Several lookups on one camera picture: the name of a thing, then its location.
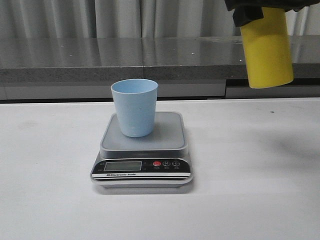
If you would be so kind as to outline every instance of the electronic scale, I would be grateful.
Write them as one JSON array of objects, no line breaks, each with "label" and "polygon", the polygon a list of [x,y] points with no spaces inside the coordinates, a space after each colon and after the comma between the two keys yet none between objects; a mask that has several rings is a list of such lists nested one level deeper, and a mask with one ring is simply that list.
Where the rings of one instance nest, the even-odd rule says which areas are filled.
[{"label": "electronic scale", "polygon": [[193,178],[182,115],[155,113],[153,132],[143,137],[122,134],[111,116],[91,171],[105,188],[180,187]]}]

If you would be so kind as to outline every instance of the granite countertop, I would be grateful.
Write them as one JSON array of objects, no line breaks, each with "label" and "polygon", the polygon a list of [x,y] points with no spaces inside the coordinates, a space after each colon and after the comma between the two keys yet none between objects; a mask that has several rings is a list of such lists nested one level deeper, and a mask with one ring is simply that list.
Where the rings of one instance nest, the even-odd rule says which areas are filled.
[{"label": "granite countertop", "polygon": [[[290,39],[296,78],[320,76],[320,36]],[[0,84],[166,83],[247,79],[242,40],[198,38],[28,38],[0,40]]]}]

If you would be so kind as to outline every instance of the control panel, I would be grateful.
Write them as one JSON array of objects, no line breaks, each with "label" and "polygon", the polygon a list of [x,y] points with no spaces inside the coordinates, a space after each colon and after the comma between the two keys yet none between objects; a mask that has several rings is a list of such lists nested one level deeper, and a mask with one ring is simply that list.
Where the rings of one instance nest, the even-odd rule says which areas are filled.
[{"label": "control panel", "polygon": [[181,158],[104,159],[92,171],[96,181],[115,180],[185,180],[190,166]]}]

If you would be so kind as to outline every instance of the scale button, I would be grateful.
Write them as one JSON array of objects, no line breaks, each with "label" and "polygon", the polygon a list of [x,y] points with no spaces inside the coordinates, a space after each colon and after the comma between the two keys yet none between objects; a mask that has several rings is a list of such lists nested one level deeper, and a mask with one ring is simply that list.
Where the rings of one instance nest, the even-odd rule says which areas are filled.
[{"label": "scale button", "polygon": [[160,161],[154,161],[153,162],[153,166],[155,166],[155,167],[159,167],[160,165],[161,165]]},{"label": "scale button", "polygon": [[165,167],[169,167],[170,166],[170,162],[169,161],[164,161],[162,163],[162,165],[165,166]]},{"label": "scale button", "polygon": [[180,162],[174,161],[174,162],[172,163],[172,165],[175,166],[175,167],[179,167],[179,166],[180,166]]}]

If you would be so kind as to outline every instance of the yellow cup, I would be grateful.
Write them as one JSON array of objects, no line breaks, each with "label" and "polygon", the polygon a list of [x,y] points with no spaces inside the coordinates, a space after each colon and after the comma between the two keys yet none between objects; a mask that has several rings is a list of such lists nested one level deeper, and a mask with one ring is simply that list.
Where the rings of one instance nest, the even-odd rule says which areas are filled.
[{"label": "yellow cup", "polygon": [[241,27],[249,85],[254,89],[294,79],[285,11],[271,7],[262,11],[264,18]]}]

